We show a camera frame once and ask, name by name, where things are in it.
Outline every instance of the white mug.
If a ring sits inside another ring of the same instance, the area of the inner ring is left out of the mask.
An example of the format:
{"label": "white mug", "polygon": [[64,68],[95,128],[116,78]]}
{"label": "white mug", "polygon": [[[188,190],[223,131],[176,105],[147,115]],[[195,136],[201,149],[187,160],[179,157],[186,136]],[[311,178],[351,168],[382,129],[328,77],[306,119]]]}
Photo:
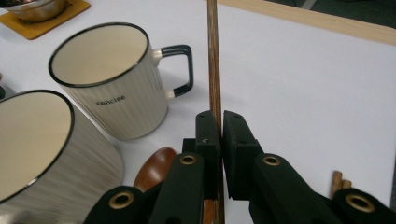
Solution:
{"label": "white mug", "polygon": [[[179,54],[187,56],[189,80],[165,91],[159,60]],[[193,85],[189,46],[152,49],[147,33],[125,22],[99,24],[66,39],[52,54],[49,73],[93,120],[120,140],[154,130],[166,115],[167,100]]]}
{"label": "white mug", "polygon": [[1,224],[82,223],[122,176],[117,150],[60,93],[0,101]]}

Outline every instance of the metal bowl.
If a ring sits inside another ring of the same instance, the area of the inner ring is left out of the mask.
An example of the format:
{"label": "metal bowl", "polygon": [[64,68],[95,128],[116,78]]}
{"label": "metal bowl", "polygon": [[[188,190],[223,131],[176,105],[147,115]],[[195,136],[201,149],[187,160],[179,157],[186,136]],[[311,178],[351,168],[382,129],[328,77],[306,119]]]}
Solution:
{"label": "metal bowl", "polygon": [[23,21],[47,21],[61,14],[66,0],[0,0],[0,8],[15,14]]}

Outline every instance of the white table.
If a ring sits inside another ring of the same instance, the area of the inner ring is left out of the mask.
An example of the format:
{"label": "white table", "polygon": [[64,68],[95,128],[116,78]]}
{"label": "white table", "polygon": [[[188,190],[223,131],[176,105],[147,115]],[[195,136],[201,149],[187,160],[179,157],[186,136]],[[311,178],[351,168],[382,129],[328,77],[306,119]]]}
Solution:
{"label": "white table", "polygon": [[[0,24],[2,85],[18,91],[64,91],[48,62],[67,37],[86,27],[127,21],[144,28],[154,48],[192,47],[195,86],[169,102],[161,126],[139,139],[108,139],[125,161],[131,185],[160,147],[181,150],[195,136],[195,116],[209,109],[206,1],[88,1],[91,8],[36,40]],[[396,148],[396,48],[220,5],[223,110],[245,117],[265,152],[287,159],[328,196],[333,170],[389,205]],[[185,81],[185,59],[162,60],[166,87]],[[249,223],[248,203],[225,202],[227,223]]]}

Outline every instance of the wooden coaster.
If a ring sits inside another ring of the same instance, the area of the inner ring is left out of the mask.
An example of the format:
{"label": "wooden coaster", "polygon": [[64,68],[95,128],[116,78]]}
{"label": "wooden coaster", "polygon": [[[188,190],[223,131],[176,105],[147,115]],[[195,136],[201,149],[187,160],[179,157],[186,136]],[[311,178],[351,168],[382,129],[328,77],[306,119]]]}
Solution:
{"label": "wooden coaster", "polygon": [[64,11],[59,16],[48,21],[22,21],[14,14],[8,12],[0,16],[0,22],[26,39],[32,40],[72,19],[79,13],[87,10],[90,6],[89,3],[82,0],[67,0],[67,6]]}

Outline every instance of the mug rim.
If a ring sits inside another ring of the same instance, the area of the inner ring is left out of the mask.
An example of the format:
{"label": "mug rim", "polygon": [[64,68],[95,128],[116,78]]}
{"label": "mug rim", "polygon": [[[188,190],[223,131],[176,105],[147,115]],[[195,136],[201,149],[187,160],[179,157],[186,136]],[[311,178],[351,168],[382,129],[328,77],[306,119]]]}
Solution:
{"label": "mug rim", "polygon": [[60,156],[64,153],[64,149],[67,146],[67,143],[69,142],[72,132],[74,130],[74,126],[75,126],[75,121],[76,121],[76,114],[75,114],[75,110],[73,108],[72,103],[61,93],[57,92],[57,91],[50,91],[50,90],[32,90],[32,91],[22,91],[20,93],[11,95],[5,99],[0,100],[0,104],[10,100],[12,98],[15,97],[19,97],[25,94],[29,94],[29,93],[48,93],[48,94],[53,94],[58,96],[59,98],[61,98],[68,106],[69,110],[70,110],[70,128],[69,128],[69,132],[66,136],[66,138],[64,139],[64,144],[62,145],[62,148],[59,150],[58,154],[56,155],[56,157],[49,163],[49,165],[46,167],[46,169],[44,169],[36,178],[32,179],[30,182],[28,182],[26,184],[25,187],[15,191],[13,194],[10,194],[9,196],[7,196],[6,198],[0,200],[0,205],[3,203],[6,203],[7,201],[11,200],[12,198],[16,197],[17,195],[19,195],[20,193],[22,193],[23,191],[29,189],[31,186],[33,186],[35,183],[37,183],[37,181],[53,166],[53,164],[60,158]]}
{"label": "mug rim", "polygon": [[[82,34],[85,34],[85,33],[89,32],[89,31],[91,31],[91,30],[102,28],[102,27],[106,27],[106,26],[129,26],[129,27],[135,28],[136,30],[140,31],[145,36],[145,38],[147,39],[147,45],[146,45],[146,48],[145,48],[142,56],[134,64],[132,64],[129,68],[125,69],[125,71],[123,71],[122,73],[120,73],[120,74],[118,74],[118,75],[116,75],[114,77],[107,78],[105,80],[99,81],[99,82],[93,82],[93,83],[88,83],[88,84],[74,84],[74,83],[69,83],[69,82],[62,81],[59,78],[57,78],[55,73],[54,73],[54,71],[53,71],[53,69],[52,69],[52,64],[53,64],[53,61],[55,60],[55,57],[56,57],[57,53],[63,48],[63,46],[65,46],[68,42],[70,42],[72,39],[78,37],[79,35],[82,35]],[[68,38],[66,38],[65,41],[63,41],[56,48],[55,51],[52,52],[52,54],[51,54],[51,56],[49,58],[49,74],[50,74],[50,76],[52,77],[52,79],[54,81],[56,81],[58,84],[60,84],[62,86],[66,86],[66,87],[71,87],[71,88],[89,88],[89,87],[100,86],[100,85],[106,84],[108,82],[111,82],[111,81],[113,81],[115,79],[118,79],[120,77],[123,77],[125,74],[129,73],[131,70],[133,70],[135,67],[137,67],[142,62],[144,57],[147,55],[148,50],[149,50],[149,45],[150,45],[150,43],[149,43],[149,35],[146,33],[145,30],[143,30],[143,28],[141,28],[138,25],[135,25],[135,24],[132,24],[132,23],[129,23],[129,22],[121,22],[121,21],[113,21],[113,22],[106,22],[106,23],[97,24],[97,25],[88,27],[86,29],[83,29],[83,30],[81,30],[81,31],[69,36]]]}

